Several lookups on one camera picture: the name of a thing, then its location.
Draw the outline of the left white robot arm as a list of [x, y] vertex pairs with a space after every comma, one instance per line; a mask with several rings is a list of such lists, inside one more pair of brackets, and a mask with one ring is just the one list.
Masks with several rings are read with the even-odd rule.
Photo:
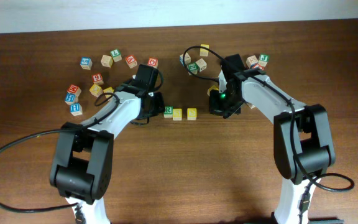
[[56, 187], [73, 210], [76, 223], [109, 223], [104, 206], [112, 173], [115, 138], [129, 123], [145, 125], [164, 111], [156, 82], [162, 73], [140, 65], [136, 76], [108, 93], [104, 107], [81, 124], [65, 123], [50, 171]]

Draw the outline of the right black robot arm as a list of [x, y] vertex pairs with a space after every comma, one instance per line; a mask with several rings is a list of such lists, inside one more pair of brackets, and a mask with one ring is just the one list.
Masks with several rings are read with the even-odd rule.
[[229, 118], [248, 103], [273, 124], [273, 156], [283, 177], [278, 207], [270, 223], [310, 223], [309, 207], [320, 181], [336, 161], [326, 109], [308, 106], [279, 89], [256, 66], [246, 68], [238, 54], [221, 59], [219, 89], [209, 94], [209, 112]]

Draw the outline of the green R block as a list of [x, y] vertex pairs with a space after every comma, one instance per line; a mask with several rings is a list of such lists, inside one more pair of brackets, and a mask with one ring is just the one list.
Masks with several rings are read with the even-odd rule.
[[173, 107], [172, 106], [166, 106], [163, 116], [165, 118], [172, 118], [173, 117]]

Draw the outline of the yellow S block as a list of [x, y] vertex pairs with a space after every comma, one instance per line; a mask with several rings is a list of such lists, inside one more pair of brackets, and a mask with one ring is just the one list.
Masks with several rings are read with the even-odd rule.
[[197, 109], [188, 108], [187, 109], [187, 120], [196, 120], [197, 119]]
[[174, 121], [181, 121], [182, 120], [182, 109], [181, 108], [174, 108], [172, 118]]

